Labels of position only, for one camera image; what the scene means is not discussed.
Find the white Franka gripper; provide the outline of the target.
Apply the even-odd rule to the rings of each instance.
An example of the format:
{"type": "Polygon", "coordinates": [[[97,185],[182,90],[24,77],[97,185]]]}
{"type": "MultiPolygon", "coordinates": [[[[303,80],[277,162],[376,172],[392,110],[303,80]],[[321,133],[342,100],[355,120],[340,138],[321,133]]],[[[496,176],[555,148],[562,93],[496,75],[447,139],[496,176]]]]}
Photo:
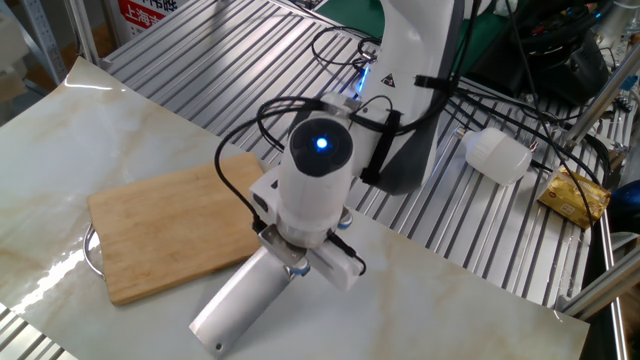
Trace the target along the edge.
{"type": "Polygon", "coordinates": [[[315,269],[336,288],[348,291],[366,271],[364,260],[336,233],[337,229],[346,229],[352,223],[351,213],[344,208],[340,222],[321,233],[322,242],[318,246],[310,246],[308,241],[298,246],[284,237],[284,225],[278,227],[277,178],[278,170],[274,168],[250,188],[251,203],[267,224],[264,230],[258,231],[260,243],[283,264],[291,278],[305,276],[315,269]]]}

